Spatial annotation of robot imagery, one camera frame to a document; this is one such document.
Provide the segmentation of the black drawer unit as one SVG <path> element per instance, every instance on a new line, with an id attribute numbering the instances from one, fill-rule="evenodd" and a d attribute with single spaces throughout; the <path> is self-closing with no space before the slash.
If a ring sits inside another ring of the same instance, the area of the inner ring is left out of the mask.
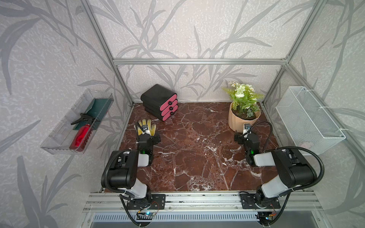
<path id="1" fill-rule="evenodd" d="M 163 121 L 160 106 L 174 94 L 176 94 L 176 92 L 173 92 L 162 85 L 156 84 L 144 92 L 140 99 L 143 102 L 146 112 Z"/>

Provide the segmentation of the pink top drawer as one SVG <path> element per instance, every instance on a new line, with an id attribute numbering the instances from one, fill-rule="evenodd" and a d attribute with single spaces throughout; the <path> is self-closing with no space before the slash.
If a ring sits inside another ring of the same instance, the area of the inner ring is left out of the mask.
<path id="1" fill-rule="evenodd" d="M 177 99 L 177 94 L 172 95 L 169 99 L 167 99 L 161 106 L 160 111 L 165 110 L 168 106 L 172 105 L 172 103 Z"/>

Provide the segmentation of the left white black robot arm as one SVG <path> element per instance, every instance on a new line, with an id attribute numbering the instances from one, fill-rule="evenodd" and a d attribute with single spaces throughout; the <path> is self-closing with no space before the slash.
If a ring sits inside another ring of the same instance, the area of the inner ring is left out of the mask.
<path id="1" fill-rule="evenodd" d="M 158 133 L 142 134 L 137 137 L 137 149 L 113 151 L 103 171 L 101 186 L 122 194 L 125 200 L 151 203 L 150 188 L 138 180 L 137 169 L 152 165 L 153 149 L 160 141 Z"/>

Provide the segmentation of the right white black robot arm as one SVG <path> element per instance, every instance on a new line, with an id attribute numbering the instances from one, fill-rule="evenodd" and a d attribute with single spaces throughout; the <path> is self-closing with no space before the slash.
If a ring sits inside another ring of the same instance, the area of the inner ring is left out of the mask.
<path id="1" fill-rule="evenodd" d="M 234 141 L 244 145 L 245 157 L 253 167 L 276 167 L 277 176 L 257 188 L 254 195 L 261 207 L 270 201 L 290 193 L 307 189 L 319 183 L 325 173 L 323 161 L 314 152 L 297 146 L 279 147 L 275 150 L 259 152 L 260 141 L 256 134 L 235 133 Z M 301 152 L 312 155 L 320 167 L 319 174 Z"/>

